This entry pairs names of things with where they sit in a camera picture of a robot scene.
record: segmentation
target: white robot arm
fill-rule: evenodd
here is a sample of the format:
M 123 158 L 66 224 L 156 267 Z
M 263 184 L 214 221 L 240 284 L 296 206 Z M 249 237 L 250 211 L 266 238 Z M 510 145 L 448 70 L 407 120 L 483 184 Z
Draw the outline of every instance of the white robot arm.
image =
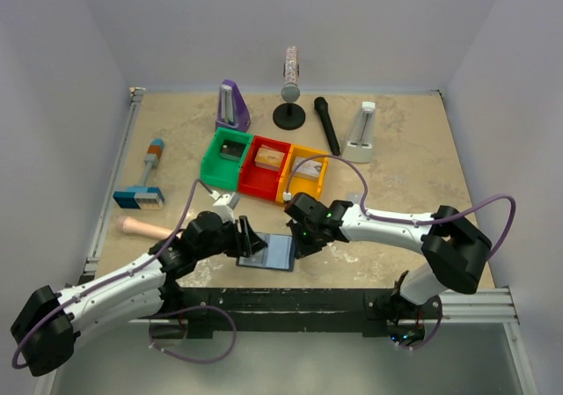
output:
M 465 218 L 443 225 L 417 224 L 458 213 L 448 206 L 441 206 L 434 214 L 420 215 L 368 209 L 366 216 L 351 201 L 333 201 L 326 207 L 300 193 L 286 205 L 285 212 L 292 218 L 288 226 L 297 242 L 298 258 L 319 252 L 334 240 L 372 241 L 423 255 L 427 263 L 401 275 L 396 286 L 398 296 L 414 306 L 446 289 L 475 293 L 491 251 L 491 241 Z M 406 219 L 412 224 L 382 222 L 370 216 Z
M 17 354 L 25 357 L 32 375 L 58 368 L 78 347 L 108 329 L 182 307 L 176 280 L 193 272 L 198 260 L 220 253 L 249 257 L 265 248 L 266 243 L 252 231 L 245 216 L 235 220 L 232 210 L 237 201 L 235 194 L 217 195 L 214 211 L 201 212 L 158 257 L 155 253 L 163 241 L 125 267 L 92 282 L 56 293 L 49 286 L 37 289 L 11 327 Z M 398 321 L 413 313 L 416 317 L 420 306 L 432 303 L 432 298 L 446 289 L 474 293 L 491 250 L 488 238 L 464 218 L 443 225 L 417 224 L 457 212 L 444 206 L 434 214 L 368 210 L 366 216 L 350 201 L 334 201 L 326 207 L 300 193 L 286 205 L 285 212 L 291 217 L 288 226 L 298 259 L 335 240 L 395 245 L 426 258 L 427 264 L 403 273 L 389 295 L 374 305 L 377 316 L 390 322 L 393 332 L 406 342 L 421 340 L 424 333 L 400 328 Z M 382 222 L 369 217 L 372 215 L 406 219 L 412 224 Z

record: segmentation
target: table surface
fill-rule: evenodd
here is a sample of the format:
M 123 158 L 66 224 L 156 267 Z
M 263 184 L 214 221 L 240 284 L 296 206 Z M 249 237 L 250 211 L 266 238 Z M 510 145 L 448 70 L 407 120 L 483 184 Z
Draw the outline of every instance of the table surface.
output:
M 255 135 L 329 151 L 320 119 L 313 110 L 318 95 L 304 94 L 298 105 L 307 113 L 294 131 L 277 128 L 272 112 L 282 102 L 279 94 L 245 94 L 251 113 L 249 132 Z M 464 175 L 457 157 L 442 100 L 438 94 L 324 95 L 339 138 L 347 131 L 363 101 L 377 104 L 375 156 L 370 164 L 357 164 L 369 183 L 366 206 L 378 210 L 435 212 L 441 204 L 459 210 L 470 206 Z M 122 162 L 120 185 L 134 185 L 142 174 L 143 158 L 154 138 L 165 141 L 158 168 L 147 185 L 158 186 L 166 198 L 162 210 L 122 210 L 113 206 L 101 249 L 97 276 L 122 267 L 147 252 L 154 240 L 121 233 L 119 216 L 173 228 L 186 203 L 200 164 L 214 134 L 216 93 L 148 93 L 138 111 L 128 152 Z M 346 200 L 359 194 L 360 180 L 343 163 L 332 160 L 325 176 L 321 201 Z M 212 200 L 199 188 L 189 210 L 194 218 L 209 209 Z M 289 218 L 282 206 L 242 195 L 236 215 L 247 215 L 257 232 L 289 234 Z M 390 287 L 405 270 L 423 264 L 422 256 L 407 250 L 367 242 L 334 243 L 323 252 L 297 260 L 293 272 L 237 267 L 224 255 L 198 263 L 193 273 L 179 280 L 185 287 L 267 288 L 383 288 Z M 481 288 L 493 288 L 488 265 Z

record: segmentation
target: green bin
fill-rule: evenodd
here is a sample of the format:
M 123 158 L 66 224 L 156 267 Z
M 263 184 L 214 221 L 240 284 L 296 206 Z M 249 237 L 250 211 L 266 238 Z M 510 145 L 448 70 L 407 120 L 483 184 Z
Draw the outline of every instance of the green bin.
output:
M 238 175 L 245 162 L 246 153 L 252 143 L 253 136 L 228 128 L 218 128 L 201 161 L 201 179 L 209 186 L 237 191 Z M 243 156 L 238 160 L 223 159 L 219 154 L 225 140 L 246 144 Z

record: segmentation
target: toy hammer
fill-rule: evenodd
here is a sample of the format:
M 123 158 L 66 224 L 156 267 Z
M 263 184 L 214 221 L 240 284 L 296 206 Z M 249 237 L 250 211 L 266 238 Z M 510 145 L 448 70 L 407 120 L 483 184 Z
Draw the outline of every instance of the toy hammer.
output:
M 158 161 L 165 142 L 157 138 L 153 140 L 144 157 L 144 171 L 139 183 L 134 187 L 122 187 L 113 192 L 113 199 L 121 208 L 145 208 L 158 210 L 165 204 L 165 197 L 158 187 L 147 187 L 150 170 L 158 167 Z

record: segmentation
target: yellow bin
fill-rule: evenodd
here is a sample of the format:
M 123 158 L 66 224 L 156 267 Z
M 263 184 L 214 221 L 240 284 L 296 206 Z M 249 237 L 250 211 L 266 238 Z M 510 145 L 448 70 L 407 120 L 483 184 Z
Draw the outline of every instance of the yellow bin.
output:
M 285 187 L 288 185 L 289 175 L 291 175 L 291 168 L 296 160 L 296 157 L 310 157 L 315 155 L 327 155 L 325 151 L 314 150 L 308 147 L 299 146 L 297 144 L 291 144 L 289 149 L 288 161 L 283 167 L 280 177 L 280 185 L 278 186 L 278 194 L 275 197 L 275 201 L 278 203 L 283 203 L 283 192 Z M 323 180 L 325 179 L 326 168 L 328 168 L 328 157 L 319 157 L 315 159 L 323 164 L 318 179 L 313 181 L 311 179 L 305 179 L 294 176 L 291 180 L 291 186 L 289 186 L 289 191 L 291 195 L 296 195 L 297 193 L 307 193 L 315 199 L 319 199 L 323 191 Z

